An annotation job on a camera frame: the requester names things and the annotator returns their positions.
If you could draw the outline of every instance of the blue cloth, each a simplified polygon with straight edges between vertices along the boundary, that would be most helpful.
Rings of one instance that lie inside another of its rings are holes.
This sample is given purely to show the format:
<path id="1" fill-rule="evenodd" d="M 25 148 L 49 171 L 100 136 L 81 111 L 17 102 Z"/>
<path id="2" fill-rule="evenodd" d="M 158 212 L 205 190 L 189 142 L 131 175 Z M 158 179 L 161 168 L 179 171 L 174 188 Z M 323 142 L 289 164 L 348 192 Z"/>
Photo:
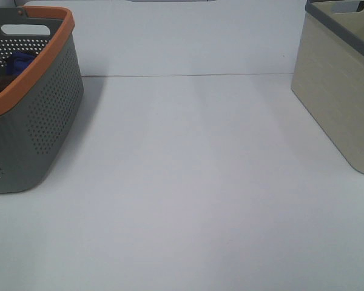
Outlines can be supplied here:
<path id="1" fill-rule="evenodd" d="M 7 62 L 6 74 L 8 76 L 19 76 L 35 59 L 35 55 L 14 52 L 5 61 Z"/>

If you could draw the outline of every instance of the storage box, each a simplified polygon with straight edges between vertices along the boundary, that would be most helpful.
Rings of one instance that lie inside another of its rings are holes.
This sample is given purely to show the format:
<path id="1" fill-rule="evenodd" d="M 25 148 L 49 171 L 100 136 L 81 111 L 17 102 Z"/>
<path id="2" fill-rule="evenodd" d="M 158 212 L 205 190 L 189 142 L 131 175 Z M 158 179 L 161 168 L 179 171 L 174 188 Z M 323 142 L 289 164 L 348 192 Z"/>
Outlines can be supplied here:
<path id="1" fill-rule="evenodd" d="M 307 1 L 292 90 L 364 173 L 364 1 Z"/>
<path id="2" fill-rule="evenodd" d="M 9 35 L 7 24 L 44 25 L 49 35 Z M 0 8 L 0 76 L 15 51 L 37 54 L 0 93 L 0 193 L 19 192 L 46 175 L 77 113 L 83 84 L 73 16 L 58 7 Z"/>

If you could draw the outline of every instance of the orange rim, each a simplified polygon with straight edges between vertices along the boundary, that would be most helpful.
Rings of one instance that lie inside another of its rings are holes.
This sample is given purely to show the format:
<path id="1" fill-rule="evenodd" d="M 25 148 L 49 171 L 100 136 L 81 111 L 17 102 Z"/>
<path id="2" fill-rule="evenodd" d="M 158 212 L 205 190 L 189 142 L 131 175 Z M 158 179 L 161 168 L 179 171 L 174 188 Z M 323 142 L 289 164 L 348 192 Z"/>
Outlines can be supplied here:
<path id="1" fill-rule="evenodd" d="M 38 82 L 62 50 L 74 28 L 73 15 L 69 9 L 39 6 L 23 8 L 30 18 L 63 19 L 63 22 L 39 56 L 0 93 L 0 115 L 14 108 Z"/>

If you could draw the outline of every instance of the beige storage bin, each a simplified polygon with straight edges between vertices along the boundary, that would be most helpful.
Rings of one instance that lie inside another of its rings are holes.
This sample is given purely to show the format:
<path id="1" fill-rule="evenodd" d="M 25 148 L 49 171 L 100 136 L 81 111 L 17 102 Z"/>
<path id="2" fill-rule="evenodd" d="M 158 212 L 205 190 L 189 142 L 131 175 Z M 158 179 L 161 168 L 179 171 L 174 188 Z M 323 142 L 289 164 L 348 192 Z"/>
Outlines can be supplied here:
<path id="1" fill-rule="evenodd" d="M 307 1 L 291 87 L 364 173 L 364 1 Z"/>

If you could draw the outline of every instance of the basket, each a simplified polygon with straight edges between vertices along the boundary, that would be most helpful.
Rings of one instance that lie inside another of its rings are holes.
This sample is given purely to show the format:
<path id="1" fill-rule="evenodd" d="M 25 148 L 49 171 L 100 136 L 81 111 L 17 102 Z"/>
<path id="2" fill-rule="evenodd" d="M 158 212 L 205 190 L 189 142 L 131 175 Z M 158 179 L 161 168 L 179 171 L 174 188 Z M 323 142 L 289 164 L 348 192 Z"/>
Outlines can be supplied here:
<path id="1" fill-rule="evenodd" d="M 364 173 L 364 1 L 308 0 L 292 90 Z"/>
<path id="2" fill-rule="evenodd" d="M 7 24 L 44 25 L 50 34 L 9 35 Z M 40 183 L 71 128 L 84 91 L 73 28 L 65 8 L 0 8 L 0 76 L 13 52 L 37 54 L 0 93 L 0 193 Z"/>

